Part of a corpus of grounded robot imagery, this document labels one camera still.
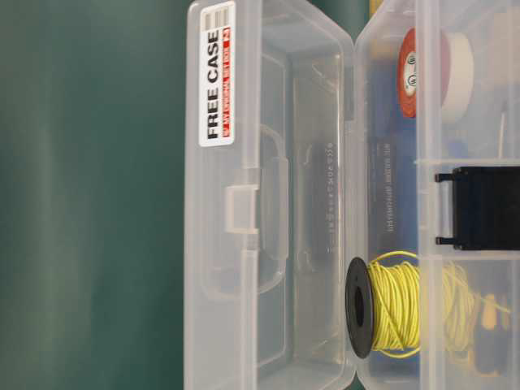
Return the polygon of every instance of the barcode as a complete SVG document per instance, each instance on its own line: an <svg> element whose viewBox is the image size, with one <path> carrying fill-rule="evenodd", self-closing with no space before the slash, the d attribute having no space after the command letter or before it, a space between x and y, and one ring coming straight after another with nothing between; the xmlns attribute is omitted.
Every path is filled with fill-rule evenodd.
<svg viewBox="0 0 520 390"><path fill-rule="evenodd" d="M229 24L229 6L204 15L204 29L212 30Z"/></svg>

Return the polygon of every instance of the clear plastic case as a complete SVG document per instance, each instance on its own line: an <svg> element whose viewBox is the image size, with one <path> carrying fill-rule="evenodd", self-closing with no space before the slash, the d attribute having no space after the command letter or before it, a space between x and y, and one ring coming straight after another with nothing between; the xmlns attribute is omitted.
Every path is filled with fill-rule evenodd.
<svg viewBox="0 0 520 390"><path fill-rule="evenodd" d="M387 0L354 49L305 1L236 1L236 139L202 148L199 20L215 3L188 15L187 390L341 390L355 371L367 388L517 388L520 255L437 245L453 221L450 184L434 177L520 165L520 2ZM396 93L411 28L417 119ZM454 121L441 105L443 33L462 34L473 59L470 100ZM345 326L346 269L397 249L418 254L422 349L360 360ZM491 314L496 332L475 331L464 359L445 335L452 265L483 305L511 311Z"/></svg>

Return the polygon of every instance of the red electrical tape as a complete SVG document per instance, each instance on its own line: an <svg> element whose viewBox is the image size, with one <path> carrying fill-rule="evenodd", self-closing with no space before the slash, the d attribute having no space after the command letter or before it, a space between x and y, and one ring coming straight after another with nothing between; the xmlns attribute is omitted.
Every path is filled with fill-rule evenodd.
<svg viewBox="0 0 520 390"><path fill-rule="evenodd" d="M444 102L448 92L451 67L448 38L440 34L440 78L441 101ZM405 36L397 62L397 96L403 115L415 118L417 114L417 56L415 50L415 28L410 29Z"/></svg>
<svg viewBox="0 0 520 390"><path fill-rule="evenodd" d="M405 35L397 61L397 97L407 118L415 118L417 112L415 67L415 28L412 28Z"/></svg>

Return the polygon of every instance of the white electrical tape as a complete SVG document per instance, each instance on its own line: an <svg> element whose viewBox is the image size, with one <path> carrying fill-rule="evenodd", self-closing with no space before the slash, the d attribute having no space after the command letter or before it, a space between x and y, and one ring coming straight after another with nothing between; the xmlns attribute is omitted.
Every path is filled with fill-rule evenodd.
<svg viewBox="0 0 520 390"><path fill-rule="evenodd" d="M473 92L475 61L468 38L460 33L447 33L449 47L448 88L441 114L446 124L457 122L466 113Z"/></svg>

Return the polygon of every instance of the spool flange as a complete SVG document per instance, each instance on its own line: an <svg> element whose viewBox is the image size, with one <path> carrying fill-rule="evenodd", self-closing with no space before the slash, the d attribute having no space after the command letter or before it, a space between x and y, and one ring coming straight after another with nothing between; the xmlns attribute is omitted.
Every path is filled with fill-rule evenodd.
<svg viewBox="0 0 520 390"><path fill-rule="evenodd" d="M365 262L354 258L347 272L345 313L350 343L356 355L364 359L374 342L374 294Z"/></svg>

